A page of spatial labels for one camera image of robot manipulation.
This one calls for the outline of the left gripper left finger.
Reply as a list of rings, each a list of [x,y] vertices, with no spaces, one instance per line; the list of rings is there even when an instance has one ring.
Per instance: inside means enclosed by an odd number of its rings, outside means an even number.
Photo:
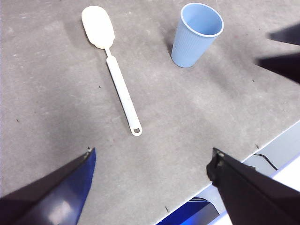
[[[96,164],[91,149],[54,172],[0,199],[2,225],[76,225]]]

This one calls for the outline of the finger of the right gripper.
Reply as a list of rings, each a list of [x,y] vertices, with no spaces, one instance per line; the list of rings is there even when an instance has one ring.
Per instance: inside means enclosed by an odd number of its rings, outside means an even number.
[[[300,44],[300,24],[295,24],[268,34],[270,40],[289,43],[293,45]]]
[[[299,53],[256,58],[255,64],[289,80],[292,80],[293,82],[298,84],[300,83]]]

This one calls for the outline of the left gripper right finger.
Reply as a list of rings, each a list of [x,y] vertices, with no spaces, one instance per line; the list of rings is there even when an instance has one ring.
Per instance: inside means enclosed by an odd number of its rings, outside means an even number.
[[[218,148],[206,166],[234,225],[298,225],[300,193]]]

